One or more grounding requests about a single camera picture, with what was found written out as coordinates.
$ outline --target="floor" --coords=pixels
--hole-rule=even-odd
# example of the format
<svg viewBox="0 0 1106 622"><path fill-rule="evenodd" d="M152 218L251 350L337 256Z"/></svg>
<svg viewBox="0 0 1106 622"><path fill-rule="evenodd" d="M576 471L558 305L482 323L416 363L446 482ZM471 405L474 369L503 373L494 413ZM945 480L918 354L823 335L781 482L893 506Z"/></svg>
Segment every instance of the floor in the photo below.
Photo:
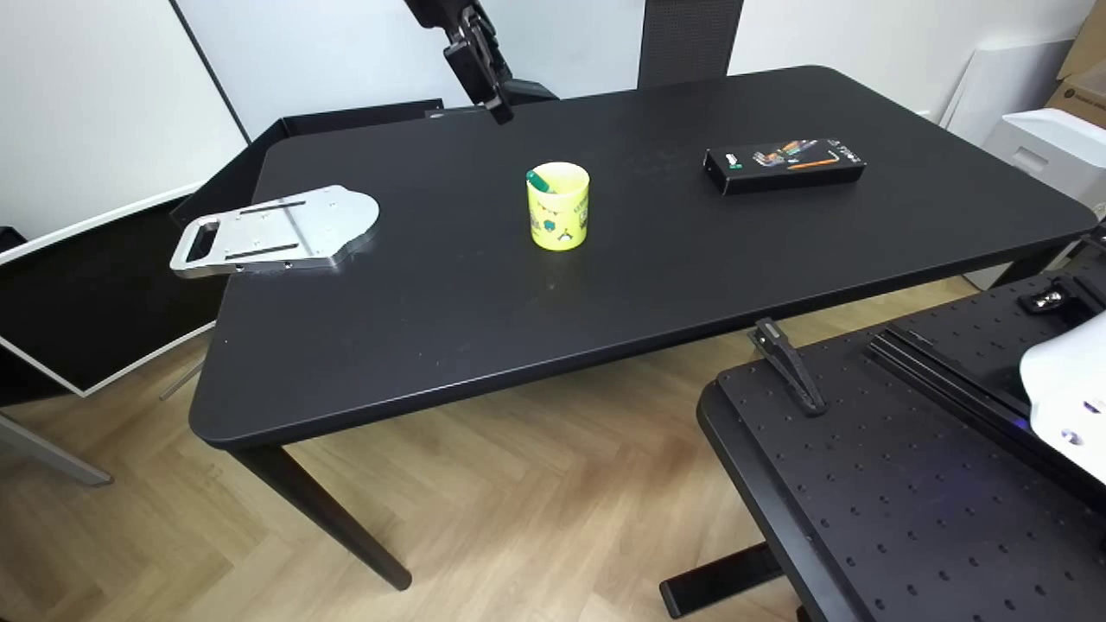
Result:
<svg viewBox="0 0 1106 622"><path fill-rule="evenodd" d="M940 278L786 322L791 343L970 292ZM747 335L590 367L295 446L413 568L395 589L186 428L205 339L89 400L11 413L113 473L0 449L0 617L665 622L658 585L762 542L694 423ZM796 617L789 581L688 613Z"/></svg>

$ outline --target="desk top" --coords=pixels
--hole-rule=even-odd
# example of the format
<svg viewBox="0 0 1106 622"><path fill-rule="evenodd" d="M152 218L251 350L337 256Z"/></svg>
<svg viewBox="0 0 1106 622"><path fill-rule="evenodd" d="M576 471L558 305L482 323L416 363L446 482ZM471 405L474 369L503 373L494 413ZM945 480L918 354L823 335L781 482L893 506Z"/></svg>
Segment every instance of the desk top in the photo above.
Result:
<svg viewBox="0 0 1106 622"><path fill-rule="evenodd" d="M1094 264L1106 285L1106 256ZM1019 352L1072 327L1016 307L1045 285L1023 278L894 323L1016 390ZM970 428L864 354L868 335L799 352L825 390L823 419L807 419L765 363L724 373L700 407L815 617L1103 617L1106 491L1042 460L1049 449Z"/></svg>
<svg viewBox="0 0 1106 622"><path fill-rule="evenodd" d="M708 146L845 138L859 184L718 195ZM529 243L529 166L590 168L590 233ZM829 70L281 140L258 195L383 204L346 272L236 276L193 400L215 446L295 442L890 285L1094 228L1075 200Z"/></svg>

